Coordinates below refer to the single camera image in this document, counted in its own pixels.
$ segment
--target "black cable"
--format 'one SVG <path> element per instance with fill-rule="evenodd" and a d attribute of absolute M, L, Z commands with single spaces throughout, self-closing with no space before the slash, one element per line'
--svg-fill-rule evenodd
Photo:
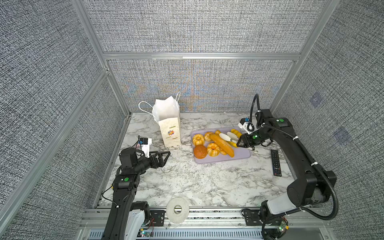
<path fill-rule="evenodd" d="M 240 212 L 241 216 L 243 216 L 245 219 L 248 219 L 249 217 L 245 216 L 245 214 L 243 213 L 243 211 L 245 211 L 245 210 L 249 210 L 249 211 L 252 211 L 252 210 L 251 209 L 242 209 Z"/>
<path fill-rule="evenodd" d="M 296 209 L 292 209 L 292 210 L 289 210 L 287 212 L 282 212 L 280 214 L 276 214 L 276 215 L 273 215 L 272 217 L 268 218 L 268 219 L 265 219 L 264 222 L 263 222 L 263 225 L 262 225 L 262 236 L 263 236 L 263 239 L 267 240 L 266 239 L 266 235 L 264 233 L 265 231 L 265 225 L 267 222 L 270 222 L 271 220 L 275 219 L 275 218 L 280 218 L 286 214 L 293 214 L 295 212 L 300 212 L 301 210 L 299 208 L 296 208 Z"/>
<path fill-rule="evenodd" d="M 119 168 L 117 169 L 116 176 L 120 173 L 120 170 L 121 170 L 121 166 L 119 166 Z"/>
<path fill-rule="evenodd" d="M 149 235 L 149 239 L 152 237 L 152 234 L 153 234 L 154 231 L 155 231 L 155 226 L 154 226 L 154 223 L 153 223 L 153 220 L 152 220 L 152 232 Z"/>
<path fill-rule="evenodd" d="M 140 135 L 137 136 L 137 142 L 140 144 L 140 150 L 141 150 Z"/>
<path fill-rule="evenodd" d="M 287 220 L 285 217 L 283 217 L 283 220 L 285 221 L 285 226 L 288 226 L 288 220 Z M 282 236 L 284 236 L 284 235 L 286 234 L 287 231 L 288 231 L 288 229 L 285 229 L 285 230 L 283 231 L 283 234 L 279 235 L 277 238 L 281 238 Z"/>
<path fill-rule="evenodd" d="M 251 114 L 249 115 L 249 121 L 252 122 L 252 114 L 253 114 L 253 106 L 255 105 L 255 100 L 257 100 L 257 110 L 260 110 L 260 103 L 259 103 L 259 94 L 255 94 L 253 97 L 253 102 L 251 106 Z"/>
<path fill-rule="evenodd" d="M 151 223 L 153 222 L 154 218 L 152 218 L 150 221 L 149 221 L 149 225 L 146 229 L 143 229 L 143 230 L 148 230 L 150 227 L 151 227 Z"/>
<path fill-rule="evenodd" d="M 131 146 L 131 147 L 135 147 L 136 144 L 139 142 L 139 139 L 140 139 L 140 135 L 138 135 L 138 140 Z"/>
<path fill-rule="evenodd" d="M 130 195 L 130 194 L 126 195 L 126 196 L 122 199 L 122 201 L 124 202 L 124 200 L 125 200 L 127 197 L 129 197 L 129 195 Z"/>
<path fill-rule="evenodd" d="M 267 145 L 263 145 L 262 143 L 260 143 L 261 146 L 263 147 L 268 147 L 269 145 L 271 145 L 273 143 L 273 140 L 272 138 L 270 139 L 271 141 L 267 144 Z"/>
<path fill-rule="evenodd" d="M 103 192 L 101 193 L 101 196 L 102 196 L 105 200 L 108 200 L 108 201 L 110 201 L 110 202 L 116 204 L 116 206 L 117 206 L 117 205 L 118 205 L 117 203 L 115 203 L 115 202 L 112 201 L 111 199 L 108 199 L 108 198 L 104 197 L 104 193 L 105 193 L 106 191 L 108 191 L 109 189 L 111 189 L 111 187 L 112 187 L 112 185 L 111 185 L 107 190 L 103 191 Z"/>
<path fill-rule="evenodd" d="M 285 135 L 291 137 L 292 139 L 295 138 L 294 136 L 290 135 L 289 133 L 279 129 L 279 128 L 276 128 L 276 127 L 273 127 L 273 126 L 270 126 L 270 125 L 266 125 L 264 124 L 264 127 L 268 127 L 268 128 L 271 128 L 271 129 L 274 129 L 276 131 L 279 131 L 279 132 L 282 132 L 284 133 Z M 305 156 L 308 158 L 309 162 L 312 164 L 312 163 L 315 163 L 315 159 L 312 157 L 312 155 L 308 152 L 308 150 L 305 148 L 305 146 L 303 145 L 303 143 L 298 139 L 296 138 L 295 139 L 297 144 L 300 146 L 300 148 L 303 150 Z M 323 215 L 319 215 L 317 213 L 315 213 L 314 211 L 310 210 L 309 208 L 307 207 L 302 207 L 301 209 L 302 210 L 305 210 L 307 212 L 309 212 L 310 214 L 312 214 L 313 216 L 321 219 L 321 220 L 331 220 L 333 219 L 334 217 L 336 217 L 338 211 L 339 211 L 339 201 L 338 201 L 338 198 L 336 196 L 336 192 L 330 182 L 330 180 L 327 178 L 327 176 L 325 175 L 325 173 L 323 173 L 322 169 L 320 168 L 319 165 L 317 164 L 313 164 L 312 167 L 319 173 L 319 175 L 321 176 L 321 178 L 325 181 L 325 183 L 327 184 L 327 186 L 329 187 L 329 189 L 331 190 L 331 195 L 332 195 L 332 200 L 333 200 L 333 208 L 332 208 L 332 212 L 328 215 L 328 216 L 323 216 Z"/>

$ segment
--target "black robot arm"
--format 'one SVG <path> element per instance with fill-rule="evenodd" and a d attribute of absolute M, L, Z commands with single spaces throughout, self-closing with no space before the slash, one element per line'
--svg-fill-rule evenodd
<path fill-rule="evenodd" d="M 112 183 L 113 203 L 102 240 L 124 239 L 128 215 L 132 209 L 144 210 L 146 221 L 149 220 L 148 203 L 132 203 L 140 182 L 140 175 L 149 168 L 163 167 L 169 155 L 170 152 L 149 152 L 149 157 L 145 157 L 143 151 L 133 147 L 121 151 L 121 167 L 118 169 L 116 178 Z"/>
<path fill-rule="evenodd" d="M 333 171 L 326 171 L 317 163 L 305 146 L 301 143 L 286 118 L 274 118 L 269 109 L 259 109 L 255 113 L 257 119 L 256 129 L 250 134 L 243 134 L 237 145 L 240 147 L 253 147 L 270 139 L 276 141 L 283 150 L 287 162 L 290 164 L 295 181 L 287 187 L 284 196 L 270 201 L 264 201 L 260 208 L 260 219 L 263 221 L 274 215 L 295 210 L 301 207 L 309 213 L 323 220 L 334 218 L 338 212 L 338 200 L 334 192 L 336 175 Z M 303 206 L 328 201 L 332 196 L 334 208 L 330 215 L 321 216 Z"/>

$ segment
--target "fabric wall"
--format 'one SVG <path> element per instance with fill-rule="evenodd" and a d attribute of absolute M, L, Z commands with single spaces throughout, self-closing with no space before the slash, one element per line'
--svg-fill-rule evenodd
<path fill-rule="evenodd" d="M 71 0 L 6 0 L 0 16 L 1 207 L 102 66 Z M 2 239 L 73 239 L 124 119 L 104 80 Z"/>
<path fill-rule="evenodd" d="M 342 0 L 275 113 L 336 173 L 339 240 L 384 235 L 383 16 L 381 0 Z"/>
<path fill-rule="evenodd" d="M 107 79 L 2 239 L 74 239 L 92 208 L 125 115 Z"/>
<path fill-rule="evenodd" d="M 137 104 L 175 97 L 181 111 L 246 111 L 254 93 L 268 108 L 292 65 L 290 60 L 110 60 L 132 111 Z M 141 106 L 148 110 L 148 105 Z"/>
<path fill-rule="evenodd" d="M 104 52 L 300 53 L 326 0 L 84 0 Z M 182 111 L 269 107 L 292 61 L 111 60 L 132 111 L 182 92 Z"/>
<path fill-rule="evenodd" d="M 101 71 L 70 0 L 0 6 L 0 207 Z"/>
<path fill-rule="evenodd" d="M 118 52 L 300 52 L 325 2 L 84 0 Z"/>

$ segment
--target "white marble surface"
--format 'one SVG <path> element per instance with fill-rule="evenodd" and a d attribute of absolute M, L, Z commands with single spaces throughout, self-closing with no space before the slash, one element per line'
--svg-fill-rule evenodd
<path fill-rule="evenodd" d="M 151 151 L 170 151 L 163 168 L 149 169 L 141 175 L 135 201 L 147 201 L 151 207 L 166 206 L 170 199 L 183 197 L 190 206 L 251 207 L 260 206 L 286 191 L 293 177 L 280 147 L 275 142 L 269 147 L 256 147 L 249 159 L 196 164 L 193 158 L 190 133 L 192 130 L 236 126 L 247 114 L 181 113 L 181 145 L 165 148 L 159 125 L 147 113 L 134 113 L 124 137 L 121 150 L 132 146 L 137 136 L 151 137 Z M 278 149 L 282 177 L 272 174 L 270 149 Z M 109 188 L 115 178 L 119 158 L 109 178 Z M 104 196 L 112 199 L 113 190 Z M 99 207 L 110 206 L 102 199 Z"/>

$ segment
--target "purple tray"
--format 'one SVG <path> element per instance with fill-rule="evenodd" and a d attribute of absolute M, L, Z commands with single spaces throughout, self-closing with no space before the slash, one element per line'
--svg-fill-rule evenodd
<path fill-rule="evenodd" d="M 230 132 L 231 129 L 236 129 L 237 131 L 241 132 L 239 127 L 221 127 L 221 128 L 213 128 L 213 129 L 195 130 L 191 132 L 191 142 L 192 142 L 193 136 L 199 133 L 204 136 L 206 132 L 215 132 L 216 130 L 219 130 L 220 132 L 226 134 L 227 132 Z M 207 147 L 208 144 L 210 143 L 211 142 L 205 142 L 204 146 Z M 243 147 L 238 147 L 238 148 L 232 147 L 232 148 L 235 153 L 234 157 L 230 157 L 229 155 L 219 154 L 216 157 L 211 157 L 207 155 L 203 159 L 198 159 L 198 158 L 195 158 L 194 156 L 195 162 L 198 164 L 204 164 L 204 163 L 225 162 L 230 160 L 247 159 L 251 157 L 251 151 L 249 149 L 246 149 Z"/>

